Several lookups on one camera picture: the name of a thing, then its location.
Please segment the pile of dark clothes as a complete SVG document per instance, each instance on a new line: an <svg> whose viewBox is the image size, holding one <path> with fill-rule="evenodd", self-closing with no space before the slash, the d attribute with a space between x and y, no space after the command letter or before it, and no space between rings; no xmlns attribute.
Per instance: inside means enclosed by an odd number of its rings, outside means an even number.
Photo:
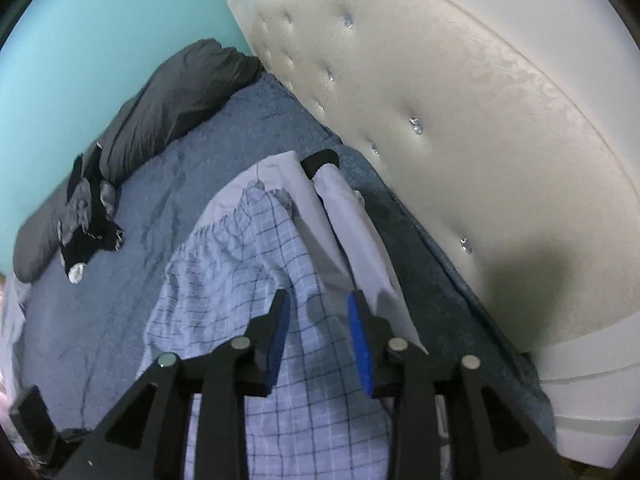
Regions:
<svg viewBox="0 0 640 480"><path fill-rule="evenodd" d="M88 157L78 155L67 182L58 218L58 248L66 278L79 284L97 252L119 252L125 231L114 221L117 192L100 169L102 145Z"/></svg>

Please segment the blue bed sheet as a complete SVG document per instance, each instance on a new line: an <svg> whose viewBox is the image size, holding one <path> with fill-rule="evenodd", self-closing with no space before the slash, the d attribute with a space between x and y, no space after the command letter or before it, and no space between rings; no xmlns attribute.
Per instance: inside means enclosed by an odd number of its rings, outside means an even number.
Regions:
<svg viewBox="0 0 640 480"><path fill-rule="evenodd" d="M168 145L120 189L119 252L100 252L79 284L53 258L32 284L15 355L18 378L37 386L58 428L92 427L134 382L143 329L166 264L209 200L263 158L337 152L347 182L390 255L413 323L441 359L479 356L548 437L552 407L538 374L460 278L444 252L359 152L323 128L273 76L236 92L209 120Z"/></svg>

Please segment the light grey duvet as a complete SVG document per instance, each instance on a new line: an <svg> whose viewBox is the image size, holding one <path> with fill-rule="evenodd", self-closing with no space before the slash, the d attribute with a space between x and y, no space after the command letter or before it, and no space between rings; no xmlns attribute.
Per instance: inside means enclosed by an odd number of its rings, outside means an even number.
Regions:
<svg viewBox="0 0 640 480"><path fill-rule="evenodd" d="M4 284L1 312L1 375L6 396L13 402L21 392L18 342L26 322L26 306L32 285L21 282L12 273Z"/></svg>

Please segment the cream tufted headboard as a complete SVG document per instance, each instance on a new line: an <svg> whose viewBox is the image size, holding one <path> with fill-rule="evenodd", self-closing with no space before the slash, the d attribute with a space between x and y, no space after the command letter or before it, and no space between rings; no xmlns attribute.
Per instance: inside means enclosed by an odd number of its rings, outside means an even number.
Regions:
<svg viewBox="0 0 640 480"><path fill-rule="evenodd" d="M639 0L227 0L537 367L560 452L639 430Z"/></svg>

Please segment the long dark grey pillow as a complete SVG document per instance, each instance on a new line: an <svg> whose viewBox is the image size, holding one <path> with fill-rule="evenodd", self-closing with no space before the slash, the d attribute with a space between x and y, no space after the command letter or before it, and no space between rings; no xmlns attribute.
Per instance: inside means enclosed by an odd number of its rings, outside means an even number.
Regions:
<svg viewBox="0 0 640 480"><path fill-rule="evenodd" d="M103 152L100 169L120 185L226 104L233 93L252 84L262 71L256 56L215 39L189 44L160 64L96 138ZM63 180L18 230L13 271L23 283L37 281L58 244L58 218L66 202Z"/></svg>

